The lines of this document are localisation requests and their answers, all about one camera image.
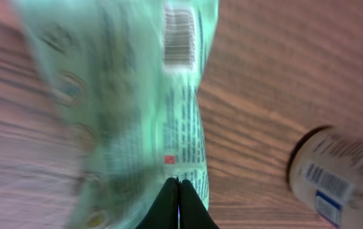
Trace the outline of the green lid jar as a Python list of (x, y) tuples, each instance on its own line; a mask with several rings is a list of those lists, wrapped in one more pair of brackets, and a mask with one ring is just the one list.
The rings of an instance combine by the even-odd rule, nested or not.
[(302, 203), (335, 228), (363, 229), (363, 139), (320, 126), (297, 142), (287, 182)]

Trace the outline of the teal tissue packet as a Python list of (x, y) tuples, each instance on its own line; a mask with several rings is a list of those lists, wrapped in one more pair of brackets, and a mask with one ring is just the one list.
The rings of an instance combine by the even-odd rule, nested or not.
[(68, 228), (136, 228), (166, 180), (208, 210), (197, 101), (218, 1), (14, 1), (82, 181)]

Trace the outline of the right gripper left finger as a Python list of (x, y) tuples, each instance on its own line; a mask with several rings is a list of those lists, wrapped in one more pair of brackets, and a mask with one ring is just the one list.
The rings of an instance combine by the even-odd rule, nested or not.
[(168, 178), (136, 229), (177, 229), (178, 194), (179, 180)]

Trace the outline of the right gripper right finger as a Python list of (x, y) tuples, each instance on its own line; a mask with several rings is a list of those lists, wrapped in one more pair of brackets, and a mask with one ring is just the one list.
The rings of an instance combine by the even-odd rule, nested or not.
[(189, 180), (180, 183), (178, 198), (180, 229), (219, 229)]

